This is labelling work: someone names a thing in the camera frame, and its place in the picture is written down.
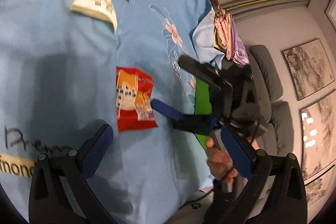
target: blue rubber tip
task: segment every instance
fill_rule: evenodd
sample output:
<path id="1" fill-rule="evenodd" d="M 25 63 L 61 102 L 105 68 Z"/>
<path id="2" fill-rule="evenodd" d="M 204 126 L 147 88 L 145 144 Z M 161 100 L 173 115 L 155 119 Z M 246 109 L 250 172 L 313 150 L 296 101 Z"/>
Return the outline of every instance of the blue rubber tip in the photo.
<path id="1" fill-rule="evenodd" d="M 167 116 L 168 118 L 171 118 L 173 120 L 181 121 L 184 117 L 182 112 L 167 105 L 164 102 L 161 102 L 160 100 L 153 99 L 151 101 L 151 106 L 152 106 L 152 109 L 155 109 L 156 111 L 160 112 L 162 115 Z"/>

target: landscape painting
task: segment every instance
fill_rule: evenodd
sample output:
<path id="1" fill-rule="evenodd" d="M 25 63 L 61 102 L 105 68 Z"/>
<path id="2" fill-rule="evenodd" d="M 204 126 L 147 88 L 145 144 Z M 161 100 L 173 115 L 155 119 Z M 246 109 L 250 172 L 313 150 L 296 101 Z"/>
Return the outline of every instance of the landscape painting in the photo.
<path id="1" fill-rule="evenodd" d="M 317 174 L 336 159 L 336 92 L 301 110 L 303 133 L 302 176 Z"/>
<path id="2" fill-rule="evenodd" d="M 327 54 L 319 39 L 283 51 L 301 100 L 335 80 Z"/>
<path id="3" fill-rule="evenodd" d="M 325 196 L 332 180 L 333 174 L 334 165 L 323 175 L 317 177 L 315 180 L 309 182 L 309 184 L 305 186 L 308 206 Z"/>

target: white snack package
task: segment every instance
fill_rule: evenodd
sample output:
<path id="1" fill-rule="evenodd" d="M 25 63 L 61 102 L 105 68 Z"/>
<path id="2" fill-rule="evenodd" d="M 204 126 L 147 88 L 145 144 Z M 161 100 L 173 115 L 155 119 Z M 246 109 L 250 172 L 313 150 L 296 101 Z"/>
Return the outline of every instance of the white snack package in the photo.
<path id="1" fill-rule="evenodd" d="M 111 0 L 74 0 L 70 10 L 107 21 L 117 30 L 117 16 Z"/>

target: green object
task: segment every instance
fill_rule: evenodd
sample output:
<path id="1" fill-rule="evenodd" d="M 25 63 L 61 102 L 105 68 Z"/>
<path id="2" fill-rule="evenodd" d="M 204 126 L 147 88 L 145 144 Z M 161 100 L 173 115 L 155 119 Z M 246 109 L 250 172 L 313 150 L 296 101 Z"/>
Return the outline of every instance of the green object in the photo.
<path id="1" fill-rule="evenodd" d="M 212 107 L 210 104 L 209 85 L 199 79 L 196 79 L 195 94 L 195 114 L 211 114 Z M 208 137 L 200 134 L 195 134 L 195 136 L 204 150 L 207 150 L 205 142 Z"/>

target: yellow label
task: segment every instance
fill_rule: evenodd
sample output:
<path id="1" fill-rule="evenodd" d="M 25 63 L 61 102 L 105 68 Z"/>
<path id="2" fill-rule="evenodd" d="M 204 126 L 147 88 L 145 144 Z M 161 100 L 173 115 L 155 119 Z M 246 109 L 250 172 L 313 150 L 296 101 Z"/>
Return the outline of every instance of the yellow label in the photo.
<path id="1" fill-rule="evenodd" d="M 20 177 L 32 177 L 35 171 L 35 162 L 30 159 L 0 154 L 0 171 Z"/>

